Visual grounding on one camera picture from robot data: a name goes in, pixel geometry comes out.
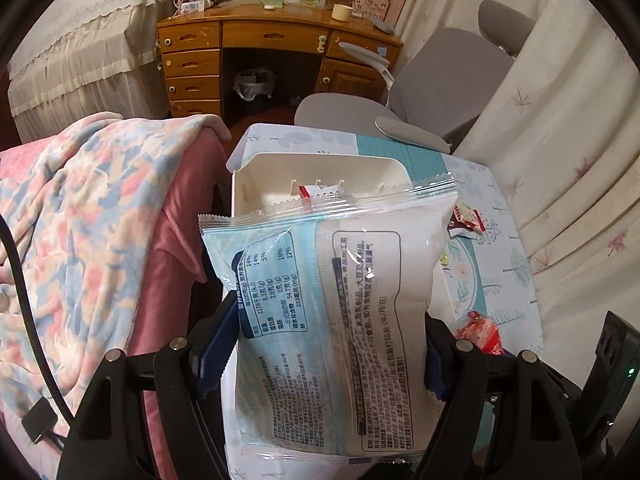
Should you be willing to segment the red wrapped candy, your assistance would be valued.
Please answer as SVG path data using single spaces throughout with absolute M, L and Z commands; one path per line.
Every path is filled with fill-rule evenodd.
M 454 323 L 454 336 L 471 341 L 486 354 L 504 355 L 498 324 L 486 314 L 474 310 L 466 312 Z

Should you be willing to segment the teal patterned tablecloth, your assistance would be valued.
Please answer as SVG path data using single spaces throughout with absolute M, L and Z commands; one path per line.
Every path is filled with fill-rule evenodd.
M 486 232 L 450 237 L 436 210 L 400 229 L 316 221 L 226 240 L 217 262 L 247 331 L 222 384 L 237 479 L 353 479 L 372 460 L 421 453 L 442 406 L 424 387 L 424 315 L 490 316 L 510 351 L 540 350 L 537 299 L 518 230 L 490 170 L 439 152 L 332 130 L 254 125 L 233 151 L 232 211 L 299 185 L 386 191 L 451 174 Z

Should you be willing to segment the red white snack packet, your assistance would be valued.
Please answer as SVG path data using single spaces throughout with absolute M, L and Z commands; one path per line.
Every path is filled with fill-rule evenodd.
M 475 238 L 486 232 L 485 222 L 477 209 L 457 202 L 448 222 L 450 237 Z

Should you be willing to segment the floral pastel blanket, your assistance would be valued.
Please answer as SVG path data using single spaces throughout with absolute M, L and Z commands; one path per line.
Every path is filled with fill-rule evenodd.
M 70 408 L 108 350 L 153 352 L 186 331 L 205 278 L 198 216 L 229 185 L 230 138 L 215 115 L 98 113 L 2 154 L 2 218 Z

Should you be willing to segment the white floral curtain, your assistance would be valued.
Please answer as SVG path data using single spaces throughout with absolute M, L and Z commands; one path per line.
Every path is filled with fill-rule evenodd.
M 410 60 L 483 0 L 408 0 Z M 639 319 L 639 0 L 496 0 L 534 28 L 457 155 L 487 166 L 533 272 L 544 356 L 576 384 L 604 317 Z

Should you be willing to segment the white grey snack pouch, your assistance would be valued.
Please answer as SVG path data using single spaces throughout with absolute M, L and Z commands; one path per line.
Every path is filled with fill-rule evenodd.
M 325 205 L 332 200 L 341 200 L 347 195 L 347 191 L 339 184 L 307 184 L 299 185 L 298 194 L 303 206 L 311 210 L 316 205 Z

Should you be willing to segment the grey office chair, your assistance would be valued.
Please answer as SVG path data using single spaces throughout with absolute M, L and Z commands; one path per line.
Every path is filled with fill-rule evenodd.
M 436 30 L 418 54 L 395 76 L 378 54 L 342 42 L 385 79 L 385 104 L 361 96 L 322 92 L 297 107 L 299 127 L 343 131 L 429 148 L 449 154 L 506 78 L 535 21 L 495 0 L 477 13 L 480 32 Z

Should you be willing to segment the trash bin with bag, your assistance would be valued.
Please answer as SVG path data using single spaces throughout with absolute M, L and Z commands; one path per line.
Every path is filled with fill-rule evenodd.
M 265 66 L 241 70 L 235 74 L 233 81 L 233 90 L 246 102 L 252 102 L 258 96 L 271 99 L 275 86 L 276 75 Z

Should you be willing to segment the white lace bed cover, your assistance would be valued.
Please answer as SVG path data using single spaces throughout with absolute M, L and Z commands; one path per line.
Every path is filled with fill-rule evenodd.
M 54 0 L 10 59 L 8 100 L 22 142 L 80 118 L 169 113 L 157 24 L 172 0 Z

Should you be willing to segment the wooden desk with drawers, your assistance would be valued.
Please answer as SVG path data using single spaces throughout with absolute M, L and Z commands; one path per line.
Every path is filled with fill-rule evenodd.
M 402 43 L 363 18 L 341 22 L 330 11 L 290 4 L 267 10 L 257 3 L 166 18 L 157 25 L 162 72 L 172 116 L 223 115 L 238 102 L 234 78 L 267 67 L 274 96 L 287 100 L 314 92 L 379 99 L 383 77 L 344 50 L 354 44 L 395 64 Z

